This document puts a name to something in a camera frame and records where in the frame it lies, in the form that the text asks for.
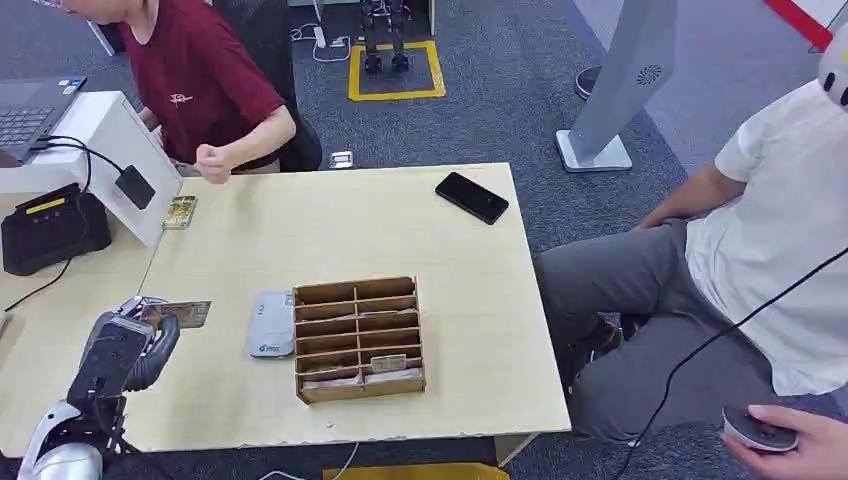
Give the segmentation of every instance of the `hand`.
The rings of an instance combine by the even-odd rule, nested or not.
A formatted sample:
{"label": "hand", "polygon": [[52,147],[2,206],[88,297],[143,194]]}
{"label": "hand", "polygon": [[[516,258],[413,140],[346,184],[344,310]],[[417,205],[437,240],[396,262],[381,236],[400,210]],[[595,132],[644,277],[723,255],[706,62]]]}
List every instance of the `hand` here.
{"label": "hand", "polygon": [[205,143],[197,147],[197,161],[194,166],[206,181],[214,184],[226,183],[233,168],[223,148]]}
{"label": "hand", "polygon": [[848,424],[777,406],[748,407],[754,418],[798,432],[798,449],[763,454],[722,433],[721,439],[740,460],[769,480],[848,479]]}

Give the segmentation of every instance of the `black adapter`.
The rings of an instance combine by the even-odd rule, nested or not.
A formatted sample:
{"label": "black adapter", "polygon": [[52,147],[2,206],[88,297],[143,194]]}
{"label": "black adapter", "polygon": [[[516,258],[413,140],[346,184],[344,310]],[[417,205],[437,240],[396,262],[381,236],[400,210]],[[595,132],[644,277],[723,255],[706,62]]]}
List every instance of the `black adapter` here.
{"label": "black adapter", "polygon": [[153,187],[141,176],[141,172],[135,168],[135,165],[124,168],[121,175],[115,180],[115,185],[139,210],[147,208],[150,205],[150,200],[153,199],[153,195],[156,194],[156,190],[153,190]]}

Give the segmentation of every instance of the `laptop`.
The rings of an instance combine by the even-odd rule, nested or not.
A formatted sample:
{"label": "laptop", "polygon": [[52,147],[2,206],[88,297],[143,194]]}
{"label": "laptop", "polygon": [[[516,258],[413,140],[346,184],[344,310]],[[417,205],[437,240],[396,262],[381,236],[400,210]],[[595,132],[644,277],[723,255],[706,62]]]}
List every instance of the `laptop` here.
{"label": "laptop", "polygon": [[53,131],[86,77],[0,80],[0,168],[19,167]]}

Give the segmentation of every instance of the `cardboard compartment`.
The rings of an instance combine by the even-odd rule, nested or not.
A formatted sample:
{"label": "cardboard compartment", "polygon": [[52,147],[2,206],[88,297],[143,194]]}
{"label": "cardboard compartment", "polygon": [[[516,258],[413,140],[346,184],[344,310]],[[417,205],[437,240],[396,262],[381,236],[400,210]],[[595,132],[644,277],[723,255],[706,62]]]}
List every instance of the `cardboard compartment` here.
{"label": "cardboard compartment", "polygon": [[294,295],[295,381],[305,403],[424,391],[414,279],[310,285]]}
{"label": "cardboard compartment", "polygon": [[407,309],[417,309],[417,305],[418,298],[415,295],[375,298],[356,302],[360,315],[374,315],[375,312],[400,312]]}
{"label": "cardboard compartment", "polygon": [[374,330],[359,336],[359,346],[363,349],[374,347],[398,347],[403,345],[421,345],[418,327],[397,330]]}
{"label": "cardboard compartment", "polygon": [[408,347],[375,347],[362,349],[360,357],[362,365],[369,365],[374,357],[387,357],[389,355],[406,355],[407,359],[422,358],[421,346],[410,345]]}
{"label": "cardboard compartment", "polygon": [[[421,368],[424,366],[424,362],[421,358],[407,358],[406,359],[406,368]],[[374,371],[374,368],[371,365],[362,365],[362,373],[363,375],[372,375],[374,373],[378,373]]]}
{"label": "cardboard compartment", "polygon": [[294,324],[297,338],[356,333],[356,318],[343,320],[311,320]]}
{"label": "cardboard compartment", "polygon": [[295,359],[297,373],[315,373],[338,370],[359,365],[359,353],[356,351],[298,354]]}
{"label": "cardboard compartment", "polygon": [[360,316],[357,320],[360,332],[371,330],[391,330],[418,326],[418,312],[375,313]]}
{"label": "cardboard compartment", "polygon": [[359,348],[356,333],[342,335],[324,335],[321,337],[301,338],[296,347],[297,353],[310,355],[313,353],[339,352]]}
{"label": "cardboard compartment", "polygon": [[356,285],[356,298],[406,297],[415,294],[415,282],[409,277],[372,280]]}
{"label": "cardboard compartment", "polygon": [[353,293],[354,284],[355,282],[345,282],[297,287],[294,290],[294,304],[295,306],[300,306],[355,300],[356,297]]}
{"label": "cardboard compartment", "polygon": [[355,378],[361,372],[359,365],[353,367],[334,368],[307,373],[298,373],[297,378],[304,382],[325,382],[327,380],[340,380],[343,378]]}
{"label": "cardboard compartment", "polygon": [[353,318],[356,315],[356,302],[322,303],[317,305],[301,305],[294,307],[295,322],[312,320],[337,320]]}

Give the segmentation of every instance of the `yellow tape marking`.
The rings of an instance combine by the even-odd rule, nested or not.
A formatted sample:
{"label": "yellow tape marking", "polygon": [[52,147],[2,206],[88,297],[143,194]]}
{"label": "yellow tape marking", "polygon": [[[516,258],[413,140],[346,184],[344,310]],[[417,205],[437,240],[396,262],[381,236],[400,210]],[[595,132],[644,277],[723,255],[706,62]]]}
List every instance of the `yellow tape marking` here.
{"label": "yellow tape marking", "polygon": [[[359,59],[365,51],[362,45],[354,45],[350,54],[350,72],[348,74],[347,94],[354,102],[384,101],[384,100],[411,100],[413,98],[444,97],[447,94],[445,79],[442,76],[442,66],[439,64],[439,54],[436,51],[436,42],[427,40],[425,42],[407,43],[406,48],[423,48],[427,50],[427,63],[430,64],[430,75],[433,77],[433,88],[430,90],[412,90],[409,92],[390,93],[360,93],[359,92]],[[377,45],[377,50],[391,50],[391,44]]]}

